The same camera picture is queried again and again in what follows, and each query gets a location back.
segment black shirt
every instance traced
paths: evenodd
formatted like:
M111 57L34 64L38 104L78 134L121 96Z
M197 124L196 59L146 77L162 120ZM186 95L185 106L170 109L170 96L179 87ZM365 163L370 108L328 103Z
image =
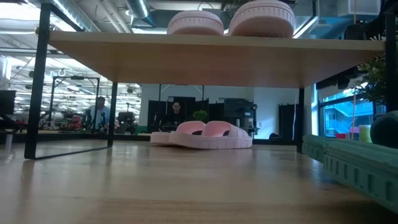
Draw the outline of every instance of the black shirt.
M182 113L172 113L168 114L165 116L165 118L162 121L163 125L168 125L168 124L181 124L182 122L185 121L184 115Z

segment wooden table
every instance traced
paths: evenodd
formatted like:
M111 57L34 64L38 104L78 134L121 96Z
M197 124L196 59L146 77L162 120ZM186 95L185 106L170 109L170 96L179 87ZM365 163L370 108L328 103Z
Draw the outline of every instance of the wooden table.
M97 143L41 142L38 151L59 153ZM14 157L0 156L2 224L398 220L333 181L321 163L291 146L193 150L128 141L39 161L24 161L21 149Z
M112 82L303 88L384 53L367 40L51 32Z

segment wooden shelf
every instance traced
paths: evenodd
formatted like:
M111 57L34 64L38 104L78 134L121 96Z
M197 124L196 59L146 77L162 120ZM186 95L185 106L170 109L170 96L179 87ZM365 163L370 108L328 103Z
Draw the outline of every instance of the wooden shelf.
M50 45L121 83L309 86L384 53L384 42L51 32Z

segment man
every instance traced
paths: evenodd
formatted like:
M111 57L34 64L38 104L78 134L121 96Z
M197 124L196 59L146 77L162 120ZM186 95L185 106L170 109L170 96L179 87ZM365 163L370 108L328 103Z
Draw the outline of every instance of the man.
M184 115L181 113L181 105L179 102L173 103L173 113L166 115L163 119L163 124L178 125L185 121Z
M95 110L95 105L91 105L88 108L91 114L91 118L94 121L94 110ZM100 124L102 122L102 117L101 117L101 113L104 112L105 113L105 129L108 128L109 125L109 115L111 113L111 110L105 106L105 98L103 98L102 96L99 96L97 98L97 117L96 117L96 122L95 122L95 129L101 129Z

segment pink slide sandal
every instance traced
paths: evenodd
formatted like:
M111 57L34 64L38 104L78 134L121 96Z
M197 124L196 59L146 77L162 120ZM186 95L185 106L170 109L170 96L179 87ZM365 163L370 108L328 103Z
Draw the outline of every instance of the pink slide sandal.
M294 33L292 8L282 1L257 0L244 4L229 25L229 35L253 37L288 37Z
M170 133L169 143L195 149L242 149L252 146L252 138L247 132L225 121L210 121L200 136L181 133L179 128Z
M167 27L167 34L223 35L221 19L211 12L182 11L176 14Z
M206 124L201 121L187 121L180 124L176 131L172 131L172 133L176 134L186 134L192 135L192 133L196 131L204 130ZM169 145L173 144L169 142L170 133L166 132L153 132L150 135L150 142L152 144L159 144L159 145Z

